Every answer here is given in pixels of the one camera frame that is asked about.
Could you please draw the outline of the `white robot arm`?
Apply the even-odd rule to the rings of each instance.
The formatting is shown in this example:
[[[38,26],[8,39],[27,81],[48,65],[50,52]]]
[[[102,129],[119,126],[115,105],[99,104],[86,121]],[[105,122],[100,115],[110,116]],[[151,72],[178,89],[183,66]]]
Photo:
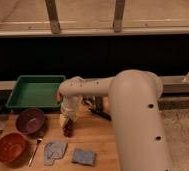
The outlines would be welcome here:
[[[62,114],[73,119],[81,98],[106,96],[121,171],[172,171],[165,131],[158,107],[163,83],[156,74],[125,70],[114,77],[62,82]]]

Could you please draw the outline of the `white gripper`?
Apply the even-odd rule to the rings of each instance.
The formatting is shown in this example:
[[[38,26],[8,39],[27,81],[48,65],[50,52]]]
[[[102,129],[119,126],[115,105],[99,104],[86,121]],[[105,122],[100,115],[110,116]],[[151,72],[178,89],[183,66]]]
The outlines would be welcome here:
[[[76,120],[76,113],[79,110],[81,104],[80,96],[64,96],[61,103],[62,114],[59,117],[59,123],[62,128],[66,126],[68,120]]]

